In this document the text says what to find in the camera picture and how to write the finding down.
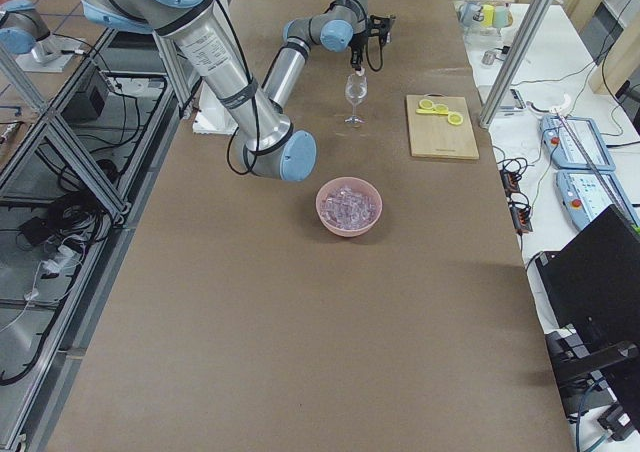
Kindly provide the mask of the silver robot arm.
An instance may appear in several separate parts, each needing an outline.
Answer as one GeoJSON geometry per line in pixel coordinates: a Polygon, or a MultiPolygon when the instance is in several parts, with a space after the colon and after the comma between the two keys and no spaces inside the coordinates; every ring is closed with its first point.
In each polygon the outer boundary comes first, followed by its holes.
{"type": "Polygon", "coordinates": [[[11,54],[30,54],[40,64],[62,55],[59,41],[29,0],[9,0],[1,5],[1,44],[11,54]]]}
{"type": "Polygon", "coordinates": [[[231,24],[219,22],[219,0],[82,0],[85,17],[104,27],[155,33],[172,41],[210,87],[237,125],[238,159],[249,174],[302,181],[317,154],[313,135],[296,130],[283,107],[312,46],[332,52],[351,49],[360,69],[371,29],[367,0],[335,0],[319,15],[295,19],[264,82],[250,72],[231,24]]]}

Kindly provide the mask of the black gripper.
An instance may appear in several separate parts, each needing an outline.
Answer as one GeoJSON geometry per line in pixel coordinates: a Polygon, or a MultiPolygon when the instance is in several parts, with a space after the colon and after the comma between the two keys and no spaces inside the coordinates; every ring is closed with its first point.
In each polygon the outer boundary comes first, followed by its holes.
{"type": "Polygon", "coordinates": [[[350,66],[355,72],[362,70],[363,61],[366,58],[366,46],[361,44],[350,45],[350,66]]]}

